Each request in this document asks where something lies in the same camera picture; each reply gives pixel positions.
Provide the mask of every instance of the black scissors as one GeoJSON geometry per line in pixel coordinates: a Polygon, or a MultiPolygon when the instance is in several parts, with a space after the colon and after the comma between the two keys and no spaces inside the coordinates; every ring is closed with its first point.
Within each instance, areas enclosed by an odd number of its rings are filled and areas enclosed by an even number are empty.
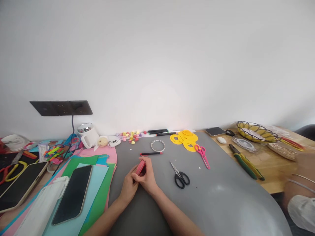
{"type": "Polygon", "coordinates": [[[181,188],[181,189],[185,188],[185,185],[189,185],[189,184],[190,184],[190,179],[189,179],[189,177],[188,177],[185,173],[183,173],[183,172],[181,172],[181,171],[178,171],[178,170],[176,169],[176,167],[173,165],[172,162],[171,162],[171,165],[172,165],[172,167],[173,167],[173,169],[174,169],[174,171],[175,171],[175,173],[176,173],[176,174],[175,174],[175,183],[176,183],[176,185],[177,185],[179,188],[181,188]],[[179,181],[181,182],[182,186],[177,183],[177,180],[178,180],[178,179],[179,179],[179,181]]]}

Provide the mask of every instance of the power cord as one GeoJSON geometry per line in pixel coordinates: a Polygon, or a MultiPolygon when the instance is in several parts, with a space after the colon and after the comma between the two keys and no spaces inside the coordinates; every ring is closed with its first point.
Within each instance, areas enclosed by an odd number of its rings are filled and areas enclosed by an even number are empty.
{"type": "MultiPolygon", "coordinates": [[[[77,110],[78,108],[80,108],[80,107],[82,107],[82,104],[80,104],[80,105],[78,105],[76,108],[74,108],[74,109],[73,109],[73,112],[74,112],[75,110],[77,110]]],[[[66,156],[67,156],[67,154],[68,154],[68,152],[69,152],[69,150],[70,150],[70,148],[71,148],[71,146],[72,146],[72,138],[73,138],[73,135],[74,135],[74,126],[73,126],[73,115],[74,115],[74,113],[73,113],[73,112],[72,112],[72,118],[71,118],[72,134],[71,134],[70,146],[69,146],[68,150],[66,151],[66,153],[62,156],[62,161],[66,158],[66,156]]],[[[59,169],[59,166],[60,166],[61,163],[62,163],[62,162],[60,162],[60,163],[58,164],[57,169],[54,171],[53,175],[55,175],[55,173],[56,173],[56,171],[59,169]]]]}

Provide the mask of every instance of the sleeve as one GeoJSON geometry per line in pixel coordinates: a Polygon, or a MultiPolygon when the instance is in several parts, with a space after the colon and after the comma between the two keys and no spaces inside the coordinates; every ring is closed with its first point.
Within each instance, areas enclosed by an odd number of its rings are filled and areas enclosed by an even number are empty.
{"type": "Polygon", "coordinates": [[[288,212],[298,227],[315,233],[315,198],[295,195],[289,201],[288,212]]]}

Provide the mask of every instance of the scissors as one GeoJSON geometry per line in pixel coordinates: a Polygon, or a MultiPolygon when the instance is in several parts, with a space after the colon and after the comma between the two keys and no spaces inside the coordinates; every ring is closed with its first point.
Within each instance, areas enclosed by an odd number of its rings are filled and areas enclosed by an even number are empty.
{"type": "Polygon", "coordinates": [[[250,177],[253,179],[257,179],[257,177],[264,181],[265,178],[256,169],[256,167],[243,155],[240,151],[238,151],[232,144],[229,144],[231,151],[233,152],[233,156],[237,159],[241,167],[249,174],[250,177]]]}
{"type": "Polygon", "coordinates": [[[181,188],[181,189],[184,189],[184,188],[185,188],[185,185],[190,185],[190,179],[189,179],[189,177],[188,177],[185,173],[183,173],[183,172],[181,172],[181,171],[178,171],[178,170],[176,169],[176,167],[173,165],[172,162],[171,162],[171,165],[172,165],[172,167],[173,167],[173,169],[174,169],[174,171],[175,171],[175,173],[176,173],[176,174],[175,174],[175,183],[176,183],[176,185],[177,185],[179,188],[181,188]]]}
{"type": "Polygon", "coordinates": [[[195,145],[195,149],[201,155],[202,160],[203,160],[204,164],[206,165],[206,168],[210,169],[210,165],[209,165],[208,159],[206,157],[206,149],[204,147],[199,146],[198,144],[195,145]]]}
{"type": "Polygon", "coordinates": [[[19,161],[19,159],[21,158],[21,156],[23,155],[23,150],[20,151],[16,156],[15,158],[13,159],[13,161],[11,162],[11,164],[7,167],[4,167],[0,170],[0,173],[3,172],[3,178],[2,178],[2,181],[0,181],[0,185],[3,184],[4,182],[10,182],[12,180],[15,180],[17,177],[19,177],[22,172],[25,170],[25,168],[28,166],[28,164],[26,162],[23,162],[23,161],[19,161]],[[13,174],[13,172],[16,170],[16,168],[19,166],[19,164],[22,164],[23,165],[23,170],[18,173],[16,176],[14,176],[13,178],[10,178],[9,177],[13,174]],[[13,169],[8,173],[10,167],[14,165],[13,169]]]}

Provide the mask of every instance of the green paper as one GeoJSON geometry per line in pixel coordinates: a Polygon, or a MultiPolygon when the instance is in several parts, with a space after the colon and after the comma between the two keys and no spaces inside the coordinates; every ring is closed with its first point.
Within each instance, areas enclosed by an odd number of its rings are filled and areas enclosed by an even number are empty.
{"type": "Polygon", "coordinates": [[[83,157],[83,158],[72,158],[67,165],[65,171],[63,172],[62,176],[70,176],[72,172],[78,167],[79,163],[88,164],[88,165],[96,165],[98,156],[92,157],[83,157]]]}
{"type": "Polygon", "coordinates": [[[107,195],[108,195],[108,191],[111,185],[113,172],[114,172],[114,168],[116,164],[108,163],[107,166],[108,166],[108,171],[105,175],[105,178],[101,184],[101,187],[99,188],[98,193],[92,204],[90,217],[88,221],[83,224],[81,231],[79,233],[79,236],[82,236],[104,213],[107,195]]]}

